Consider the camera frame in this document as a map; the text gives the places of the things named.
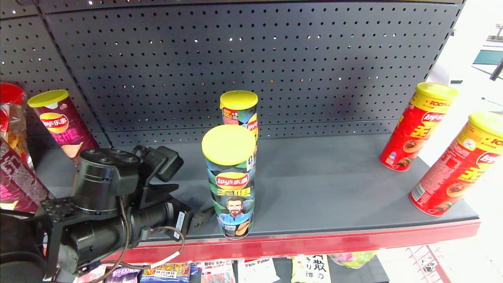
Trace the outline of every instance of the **man's face illustration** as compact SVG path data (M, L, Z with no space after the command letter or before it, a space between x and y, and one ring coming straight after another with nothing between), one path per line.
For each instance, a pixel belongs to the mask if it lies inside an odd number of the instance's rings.
M243 210L243 202L240 200L230 200L227 203L227 209L229 210L232 217L236 217L241 214Z

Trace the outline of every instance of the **pegboard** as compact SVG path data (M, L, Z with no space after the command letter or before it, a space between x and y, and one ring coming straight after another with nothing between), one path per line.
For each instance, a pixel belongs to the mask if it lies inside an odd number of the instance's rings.
M100 132L94 114L67 71L40 17L4 19L0 22L0 30L0 80L20 86L29 97L49 90L67 89L90 130ZM48 133L31 109L27 111L27 126L29 134Z
M207 128L219 96L258 94L259 123L395 120L461 5L256 3L47 15L106 132Z
M288 125L264 125L259 138L313 137L334 135L358 135L392 133L398 120L359 121L335 123L305 123ZM110 132L108 137L114 146L162 145L200 143L208 129L175 129L156 131Z
M2 0L0 19L16 18L38 14L37 8L30 0Z
M107 137L102 132L95 132L93 136L98 143L98 145L102 148L110 147L110 143L107 140ZM28 146L30 152L31 150L46 150L46 149L58 149L61 146L54 140L54 138L50 134L36 134L28 136Z

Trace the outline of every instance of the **lay's chip can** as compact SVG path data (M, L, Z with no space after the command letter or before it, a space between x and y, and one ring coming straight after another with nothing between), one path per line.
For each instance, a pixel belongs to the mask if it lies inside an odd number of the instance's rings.
M259 122L257 120L258 96L251 91L229 91L220 96L220 109L224 124L240 125L247 128L259 139ZM257 145L254 158L257 159Z
M28 100L28 105L75 165L82 151L99 147L67 90L38 94Z
M239 125L221 125L203 137L213 205L222 234L242 238L251 231L255 208L256 140Z
M379 160L391 170L407 171L442 121L458 91L437 83L419 83Z
M441 216L503 155L503 116L476 112L409 194L422 212Z

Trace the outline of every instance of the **yellow lid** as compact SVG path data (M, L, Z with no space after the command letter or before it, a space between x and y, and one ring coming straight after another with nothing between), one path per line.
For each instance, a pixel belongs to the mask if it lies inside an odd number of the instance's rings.
M437 83L419 83L416 90L421 94L441 100L452 101L458 96L455 88Z
M58 103L61 100L67 98L68 96L69 94L67 90L54 90L54 91L43 92L28 99L28 105L32 108L43 107L46 105Z
M493 135L503 137L503 115L489 111L470 114L468 121Z
M203 154L213 163L231 166L246 161L255 152L255 136L239 125L221 125L203 137Z
M251 91L228 91L220 96L220 109L244 110L254 107L259 101Z

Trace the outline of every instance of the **red shelf edge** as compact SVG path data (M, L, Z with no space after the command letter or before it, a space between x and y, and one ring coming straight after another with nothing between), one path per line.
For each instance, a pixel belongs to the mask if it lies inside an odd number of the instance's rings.
M308 233L255 236L235 241L224 238L187 241L173 262L201 262L215 259L285 257L299 254L331 254L432 244L473 237L480 219L410 228L347 231L339 234ZM178 250L178 242L147 242L128 250L124 262L154 263ZM106 260L115 260L117 252Z

